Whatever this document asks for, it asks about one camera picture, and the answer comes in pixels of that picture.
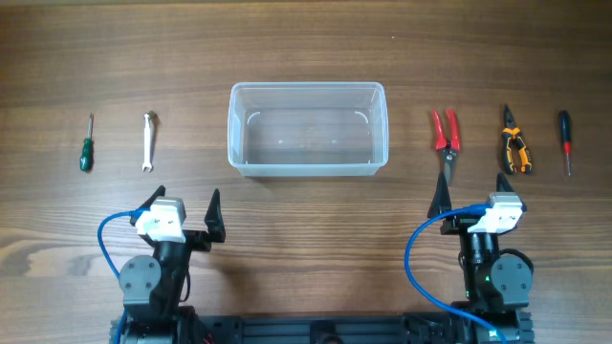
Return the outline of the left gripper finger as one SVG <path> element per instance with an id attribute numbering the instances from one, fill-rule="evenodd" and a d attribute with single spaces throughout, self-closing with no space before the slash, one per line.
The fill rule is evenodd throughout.
<path id="1" fill-rule="evenodd" d="M 204 222 L 208 228 L 209 234 L 225 233 L 225 225 L 221 211 L 221 196 L 218 188 L 213 191 Z"/>
<path id="2" fill-rule="evenodd" d="M 136 222 L 139 220 L 139 218 L 141 217 L 142 213 L 146 209 L 149 209 L 150 206 L 154 203 L 154 201 L 158 197 L 162 197 L 162 196 L 165 195 L 165 191 L 166 191 L 166 188 L 163 185 L 160 185 L 154 191 L 154 193 L 144 203 L 141 204 L 140 207 L 138 207 L 137 209 L 131 211 L 130 212 L 130 225 L 134 226 L 136 224 Z"/>

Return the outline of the orange black long-nose pliers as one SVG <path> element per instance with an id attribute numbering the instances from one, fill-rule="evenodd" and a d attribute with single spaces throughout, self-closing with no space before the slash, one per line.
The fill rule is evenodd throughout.
<path id="1" fill-rule="evenodd" d="M 501 160 L 504 171 L 509 175 L 531 174 L 534 170 L 531 152 L 507 104 L 503 106 L 503 119 Z"/>

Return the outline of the red handled cutting pliers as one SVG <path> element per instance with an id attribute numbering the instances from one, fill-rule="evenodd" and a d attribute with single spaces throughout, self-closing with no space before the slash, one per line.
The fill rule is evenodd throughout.
<path id="1" fill-rule="evenodd" d="M 446 116 L 450 128 L 450 137 L 447 138 L 439 113 L 436 110 L 432 110 L 431 114 L 436 133 L 435 149 L 440 156 L 441 171 L 447 184 L 451 184 L 458 153 L 461 151 L 459 123 L 455 111 L 448 108 L 446 110 Z"/>

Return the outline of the black red screwdriver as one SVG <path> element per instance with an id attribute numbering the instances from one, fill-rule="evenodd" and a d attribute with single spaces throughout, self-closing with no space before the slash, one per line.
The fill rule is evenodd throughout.
<path id="1" fill-rule="evenodd" d="M 566 159 L 567 175 L 572 176 L 572 132 L 571 118 L 566 110 L 561 110 L 558 113 L 558 125 L 561 145 Z"/>

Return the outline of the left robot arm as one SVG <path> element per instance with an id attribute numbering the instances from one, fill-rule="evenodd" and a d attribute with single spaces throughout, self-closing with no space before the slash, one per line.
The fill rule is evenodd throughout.
<path id="1" fill-rule="evenodd" d="M 111 323 L 111 343 L 212 343 L 214 334 L 195 309 L 184 303 L 190 296 L 189 262 L 194 251 L 209 252 L 223 243 L 226 230 L 220 191 L 214 190 L 204 223 L 205 231 L 186 230 L 185 204 L 167 197 L 159 186 L 139 208 L 114 214 L 105 221 L 128 216 L 137 234 L 153 248 L 150 255 L 112 267 L 123 292 L 123 314 Z"/>

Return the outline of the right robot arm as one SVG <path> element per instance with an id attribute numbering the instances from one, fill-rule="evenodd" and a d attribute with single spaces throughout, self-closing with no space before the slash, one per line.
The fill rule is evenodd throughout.
<path id="1" fill-rule="evenodd" d="M 474 229 L 478 215 L 451 215 L 440 227 L 443 235 L 460 240 L 458 263 L 463 271 L 467 300 L 453 302 L 459 311 L 477 316 L 493 325 L 491 330 L 465 317 L 445 313 L 428 313 L 416 328 L 425 343 L 498 343 L 505 335 L 509 343 L 533 343 L 535 332 L 529 305 L 534 265 L 521 251 L 501 249 L 498 237 L 507 229 Z"/>

